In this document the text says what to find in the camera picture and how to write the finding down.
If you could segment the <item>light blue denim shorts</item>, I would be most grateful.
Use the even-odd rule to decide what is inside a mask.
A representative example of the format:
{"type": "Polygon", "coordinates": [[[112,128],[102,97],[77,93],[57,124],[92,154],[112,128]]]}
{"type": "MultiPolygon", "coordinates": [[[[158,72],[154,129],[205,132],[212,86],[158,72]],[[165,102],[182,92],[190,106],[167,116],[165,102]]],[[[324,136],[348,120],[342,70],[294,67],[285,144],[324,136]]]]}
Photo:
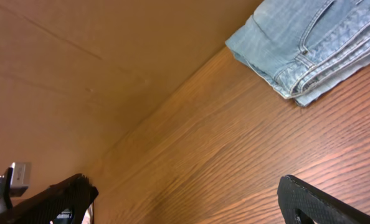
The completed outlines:
{"type": "Polygon", "coordinates": [[[225,44],[304,107],[370,64],[370,0],[264,0],[225,44]]]}

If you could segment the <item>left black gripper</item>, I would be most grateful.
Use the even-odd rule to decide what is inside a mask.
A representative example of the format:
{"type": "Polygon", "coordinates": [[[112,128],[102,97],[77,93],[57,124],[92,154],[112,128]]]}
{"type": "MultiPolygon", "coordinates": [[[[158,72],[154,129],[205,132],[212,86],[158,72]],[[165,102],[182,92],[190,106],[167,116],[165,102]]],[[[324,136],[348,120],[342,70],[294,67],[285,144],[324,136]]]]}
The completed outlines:
{"type": "Polygon", "coordinates": [[[13,168],[8,167],[3,175],[0,175],[0,214],[13,207],[10,197],[11,178],[13,168]]]}

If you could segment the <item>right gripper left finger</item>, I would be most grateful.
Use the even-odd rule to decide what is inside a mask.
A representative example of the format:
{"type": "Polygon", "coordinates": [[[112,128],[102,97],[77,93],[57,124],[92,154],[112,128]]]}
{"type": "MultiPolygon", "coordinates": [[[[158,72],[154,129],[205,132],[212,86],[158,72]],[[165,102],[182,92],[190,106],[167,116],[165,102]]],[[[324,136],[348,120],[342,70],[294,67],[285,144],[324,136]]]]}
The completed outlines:
{"type": "Polygon", "coordinates": [[[86,210],[98,196],[88,177],[75,174],[43,192],[0,213],[0,224],[43,224],[64,210],[73,211],[72,223],[81,223],[86,210]]]}

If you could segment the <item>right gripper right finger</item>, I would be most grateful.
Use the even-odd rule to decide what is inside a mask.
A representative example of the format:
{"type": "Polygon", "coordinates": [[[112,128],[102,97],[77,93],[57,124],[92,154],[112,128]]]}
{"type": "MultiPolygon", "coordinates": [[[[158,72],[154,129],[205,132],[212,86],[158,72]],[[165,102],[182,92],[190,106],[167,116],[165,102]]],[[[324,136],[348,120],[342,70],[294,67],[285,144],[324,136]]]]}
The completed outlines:
{"type": "Polygon", "coordinates": [[[293,176],[281,177],[278,205],[286,224],[365,224],[370,216],[293,176]]]}

